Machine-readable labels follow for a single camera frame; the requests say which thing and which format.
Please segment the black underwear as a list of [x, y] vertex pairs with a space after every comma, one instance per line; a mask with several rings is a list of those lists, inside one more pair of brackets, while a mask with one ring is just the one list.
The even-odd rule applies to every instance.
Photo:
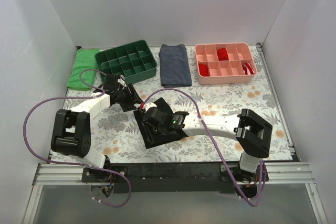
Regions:
[[[163, 98], [159, 98], [154, 102], [157, 107], [150, 108], [145, 113], [139, 111], [139, 109], [133, 112], [136, 122], [138, 124], [140, 133], [141, 133], [141, 122], [146, 121], [152, 125], [157, 125], [159, 123], [165, 123], [169, 120], [178, 120], [178, 123], [181, 123], [181, 139], [187, 137], [187, 134], [183, 131], [185, 124], [184, 121], [186, 117], [189, 115], [188, 112], [185, 111], [177, 111], [173, 112], [171, 107], [166, 103]], [[167, 143], [145, 143], [145, 148], [150, 149], [160, 145], [164, 145]]]

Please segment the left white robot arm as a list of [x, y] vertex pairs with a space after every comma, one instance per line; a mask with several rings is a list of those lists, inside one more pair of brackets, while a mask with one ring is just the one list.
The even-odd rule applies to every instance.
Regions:
[[92, 146], [91, 122], [115, 104], [128, 112], [136, 110], [136, 105], [143, 104], [143, 100], [123, 75], [108, 74], [89, 99], [71, 109], [60, 109], [55, 116], [51, 150], [72, 158], [72, 165], [90, 168], [90, 174], [100, 182], [112, 181], [115, 173], [111, 172], [108, 156]]

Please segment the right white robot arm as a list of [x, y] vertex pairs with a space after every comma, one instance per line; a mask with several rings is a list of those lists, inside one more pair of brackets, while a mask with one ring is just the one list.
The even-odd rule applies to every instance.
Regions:
[[201, 118], [185, 111], [167, 113], [155, 106], [139, 113], [139, 129], [146, 148], [209, 134], [236, 140], [243, 148], [237, 168], [242, 180], [251, 180], [259, 162], [269, 156], [273, 127], [250, 109], [242, 109], [238, 115]]

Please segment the rolled red underwear left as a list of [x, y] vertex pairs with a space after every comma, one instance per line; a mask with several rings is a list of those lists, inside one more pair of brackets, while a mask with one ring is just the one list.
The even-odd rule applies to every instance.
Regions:
[[209, 77], [208, 66], [206, 64], [198, 64], [199, 73], [202, 77]]

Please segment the rolled red underwear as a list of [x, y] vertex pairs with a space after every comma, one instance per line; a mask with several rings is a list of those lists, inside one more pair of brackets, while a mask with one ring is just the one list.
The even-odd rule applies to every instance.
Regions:
[[208, 66], [206, 64], [198, 64], [199, 73], [202, 77], [209, 77]]
[[217, 57], [219, 61], [227, 61], [229, 60], [228, 52], [226, 48], [221, 48], [217, 50]]

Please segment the rolled red underwear top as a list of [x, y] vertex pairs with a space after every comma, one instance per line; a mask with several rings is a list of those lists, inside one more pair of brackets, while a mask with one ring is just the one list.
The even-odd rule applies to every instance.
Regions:
[[219, 61], [227, 61], [229, 60], [228, 52], [226, 48], [221, 48], [217, 50], [217, 57]]

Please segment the red white striped underwear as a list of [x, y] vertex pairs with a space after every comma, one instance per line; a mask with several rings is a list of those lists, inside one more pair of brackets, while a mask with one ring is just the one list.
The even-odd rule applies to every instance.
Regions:
[[254, 75], [256, 73], [249, 62], [242, 63], [242, 68], [244, 75]]

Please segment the green divided organizer tray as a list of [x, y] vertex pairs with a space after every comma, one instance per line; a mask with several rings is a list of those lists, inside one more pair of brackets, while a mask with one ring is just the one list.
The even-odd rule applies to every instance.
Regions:
[[95, 54], [98, 70], [137, 83], [156, 76], [157, 63], [145, 40], [138, 40]]

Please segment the folded grey-blue towel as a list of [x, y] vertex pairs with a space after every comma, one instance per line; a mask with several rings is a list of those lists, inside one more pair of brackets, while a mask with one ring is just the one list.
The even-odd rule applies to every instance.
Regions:
[[160, 79], [164, 88], [190, 87], [192, 78], [184, 44], [162, 44], [159, 52]]

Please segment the folded green towel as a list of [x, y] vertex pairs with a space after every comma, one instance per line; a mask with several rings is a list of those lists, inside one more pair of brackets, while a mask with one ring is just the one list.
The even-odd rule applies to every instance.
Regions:
[[100, 52], [98, 48], [78, 49], [72, 67], [72, 73], [67, 83], [67, 88], [76, 91], [88, 91], [91, 88], [79, 79], [79, 75], [86, 69], [97, 69], [95, 54]]

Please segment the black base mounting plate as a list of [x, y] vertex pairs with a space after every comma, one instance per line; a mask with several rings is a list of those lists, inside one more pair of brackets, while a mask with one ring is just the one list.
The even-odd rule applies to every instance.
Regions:
[[144, 192], [219, 192], [236, 193], [222, 162], [191, 163], [120, 163], [110, 164], [111, 175], [84, 168], [81, 182], [92, 185], [113, 185], [116, 194]]

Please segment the pink divided organizer tray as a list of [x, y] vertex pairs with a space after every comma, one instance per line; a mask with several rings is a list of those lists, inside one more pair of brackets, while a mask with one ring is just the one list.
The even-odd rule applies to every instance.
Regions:
[[[226, 48], [229, 56], [227, 61], [219, 61], [217, 50]], [[198, 44], [195, 46], [198, 81], [202, 85], [249, 83], [258, 73], [249, 46], [244, 42], [223, 44]], [[256, 72], [244, 75], [242, 63], [249, 62]], [[208, 66], [209, 77], [202, 77], [198, 64]]]

